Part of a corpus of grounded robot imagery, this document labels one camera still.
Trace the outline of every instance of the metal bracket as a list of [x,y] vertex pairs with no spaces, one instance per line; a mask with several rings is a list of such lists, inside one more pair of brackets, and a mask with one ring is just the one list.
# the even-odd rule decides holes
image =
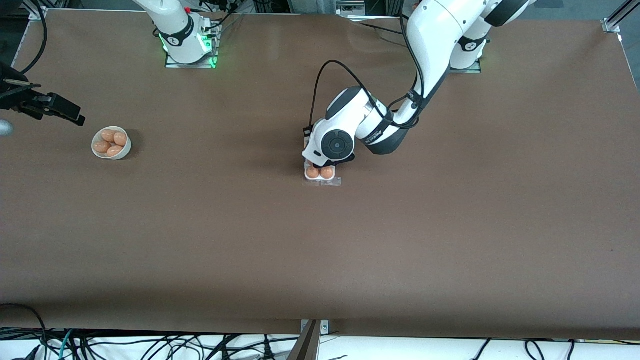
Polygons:
[[602,23],[602,31],[606,32],[606,33],[619,33],[620,32],[620,27],[618,25],[616,25],[613,28],[609,27],[609,22],[608,22],[608,18],[604,18],[602,20],[600,20],[600,22]]
[[480,67],[480,60],[468,67],[467,69],[449,69],[451,74],[481,74],[482,68]]
[[[302,320],[300,323],[300,333],[302,333],[310,320]],[[320,320],[320,335],[329,334],[329,320]]]
[[302,334],[287,360],[317,360],[321,331],[329,332],[329,320],[302,320],[301,326]]
[[602,20],[604,32],[619,33],[620,27],[618,25],[620,25],[620,22],[627,18],[638,6],[640,6],[640,0],[625,0],[616,11]]

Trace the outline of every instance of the wire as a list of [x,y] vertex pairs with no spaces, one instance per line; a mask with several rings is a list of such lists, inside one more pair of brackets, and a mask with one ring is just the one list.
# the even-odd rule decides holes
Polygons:
[[409,44],[409,38],[406,35],[406,25],[403,19],[409,19],[409,17],[403,14],[403,8],[404,8],[404,0],[402,5],[400,6],[400,28],[402,30],[402,36],[404,38],[404,42],[406,43],[406,47],[407,49],[409,49],[409,53],[411,54],[415,67],[418,71],[418,77],[420,77],[420,100],[418,100],[419,103],[416,104],[418,110],[411,116],[409,121],[405,123],[409,125],[402,124],[398,126],[398,128],[406,130],[406,129],[411,129],[415,127],[420,122],[420,112],[422,111],[422,102],[424,101],[424,75],[422,73],[422,68],[420,68],[420,64],[418,63],[418,59],[415,56],[413,49],[411,48],[411,44]]
[[67,332],[67,335],[65,335],[65,338],[62,340],[62,345],[60,345],[60,354],[58,355],[58,360],[62,360],[62,358],[64,357],[63,354],[65,353],[65,347],[67,346],[67,341],[69,341],[69,336],[71,336],[72,331],[73,329],[69,330]]
[[569,339],[569,342],[571,343],[571,347],[569,348],[569,354],[567,354],[566,360],[571,360],[571,355],[573,355],[573,348],[575,348],[575,340]]
[[364,86],[362,81],[360,81],[360,79],[358,79],[356,74],[354,74],[353,71],[351,71],[351,69],[349,69],[349,67],[347,67],[347,65],[339,62],[338,60],[328,60],[326,63],[324,63],[324,65],[322,65],[322,67],[320,68],[320,71],[318,72],[318,77],[316,78],[316,85],[314,87],[314,97],[313,97],[313,100],[311,102],[311,114],[309,114],[309,126],[311,126],[312,119],[314,117],[314,108],[316,107],[316,95],[317,95],[317,91],[318,91],[318,82],[320,82],[320,75],[322,75],[322,71],[324,70],[324,68],[327,65],[331,64],[331,63],[335,63],[335,64],[340,65],[344,70],[346,70],[349,73],[349,75],[351,75],[351,77],[353,77],[353,79],[358,83],[358,85],[360,85],[360,88],[362,88],[362,90],[364,90],[365,94],[367,94],[367,97],[369,98],[369,102],[376,109],[376,111],[378,112],[378,115],[380,115],[380,118],[384,119],[385,116],[382,115],[382,111],[380,111],[380,109],[378,108],[378,102],[373,99],[373,96],[371,96],[371,93],[367,90],[367,88]]
[[42,57],[42,54],[44,53],[44,49],[47,47],[47,37],[49,34],[47,32],[47,21],[44,19],[44,13],[42,13],[42,7],[40,6],[42,2],[40,0],[33,0],[33,2],[34,2],[34,5],[38,8],[38,14],[40,15],[40,19],[42,21],[42,32],[43,32],[42,45],[40,45],[40,51],[38,52],[36,57],[33,59],[33,61],[29,64],[29,66],[27,66],[24,70],[20,71],[21,74],[26,74],[27,71],[31,70],[31,68],[36,65],[38,60]]
[[476,354],[476,357],[474,357],[471,360],[478,360],[480,359],[480,357],[482,356],[482,353],[484,352],[484,348],[486,348],[487,345],[489,345],[489,342],[491,341],[491,338],[488,338],[484,344],[482,344],[482,346],[480,347],[480,350],[478,350],[478,353]]
[[38,311],[35,311],[31,306],[27,306],[27,305],[22,305],[22,304],[16,304],[13,302],[7,302],[4,304],[0,304],[0,309],[3,307],[18,307],[20,309],[25,309],[28,311],[31,311],[31,313],[33,313],[36,318],[38,318],[38,322],[40,323],[40,328],[42,329],[42,339],[40,340],[41,342],[44,343],[45,347],[44,347],[44,359],[48,359],[47,357],[47,329],[45,328],[44,325],[44,321],[42,321],[42,317],[40,317],[40,314],[38,314]]
[[267,342],[268,343],[279,343],[281,341],[294,341],[297,340],[298,338],[284,338],[284,339],[275,339],[275,340],[269,340],[269,341],[263,341],[262,343],[256,343],[253,345],[248,345],[246,347],[240,348],[236,351],[234,351],[232,354],[229,354],[228,356],[223,357],[221,360],[229,360],[232,356],[236,355],[237,353],[239,353],[240,351],[247,351],[247,350],[255,350],[255,347],[258,347],[260,345],[265,345]]
[[391,29],[387,29],[387,28],[381,28],[379,26],[375,26],[375,25],[370,25],[370,24],[363,24],[361,22],[359,22],[360,25],[362,26],[367,26],[368,28],[374,28],[374,29],[378,29],[378,30],[383,30],[383,31],[388,31],[390,33],[394,33],[394,34],[400,34],[402,35],[402,33],[400,31],[396,31],[396,30],[391,30]]
[[[567,354],[566,360],[571,360],[571,356],[573,355],[573,350],[575,348],[575,340],[574,339],[569,339],[569,342],[571,343],[571,347],[569,348],[569,354]],[[538,346],[538,344],[533,340],[527,340],[527,341],[524,342],[524,350],[527,352],[527,355],[532,360],[538,360],[529,351],[529,344],[530,343],[532,343],[536,347],[536,350],[538,350],[538,353],[540,354],[540,360],[545,360],[545,355],[542,353],[542,350],[540,350],[540,347]]]
[[542,350],[540,350],[540,347],[538,346],[538,344],[533,341],[533,340],[527,340],[524,342],[524,349],[527,352],[527,355],[532,359],[532,360],[538,360],[535,357],[533,357],[533,355],[531,354],[531,352],[529,351],[529,344],[532,343],[536,349],[538,349],[538,353],[540,354],[540,360],[545,360],[545,355],[542,354]]
[[200,1],[200,4],[204,4],[204,6],[206,6],[210,12],[213,12],[213,9],[211,8],[211,6],[209,6],[209,4],[206,1]]

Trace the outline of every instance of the green led light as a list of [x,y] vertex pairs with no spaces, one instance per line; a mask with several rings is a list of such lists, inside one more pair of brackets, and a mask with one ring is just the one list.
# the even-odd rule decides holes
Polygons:
[[208,49],[209,46],[204,44],[204,40],[200,35],[198,35],[198,41],[200,42],[200,45],[202,46],[202,51],[204,51],[205,53],[208,53],[209,52],[209,49]]

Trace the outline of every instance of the egg carton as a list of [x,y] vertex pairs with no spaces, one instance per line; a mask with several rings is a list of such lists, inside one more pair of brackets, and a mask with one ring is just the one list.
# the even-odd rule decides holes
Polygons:
[[[307,144],[309,143],[309,137],[305,137],[305,148],[307,148]],[[307,179],[307,183],[315,186],[340,186],[342,184],[342,179],[336,176],[335,166],[331,165],[324,168],[330,168],[332,170],[333,175],[329,178],[324,178],[320,173],[318,173],[317,177],[309,177],[307,174],[307,169],[313,167],[309,160],[305,159],[304,165],[304,175],[305,179]]]

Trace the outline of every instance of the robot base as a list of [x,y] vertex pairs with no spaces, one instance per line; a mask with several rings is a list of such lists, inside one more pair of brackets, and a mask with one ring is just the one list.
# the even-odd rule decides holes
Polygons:
[[[212,25],[218,24],[218,21],[211,21]],[[214,29],[210,30],[210,39],[203,38],[202,43],[204,47],[211,48],[202,59],[190,63],[183,64],[175,61],[168,53],[164,62],[164,67],[167,69],[215,69],[218,66],[218,51],[220,50],[220,35],[222,33],[222,26],[218,25]]]

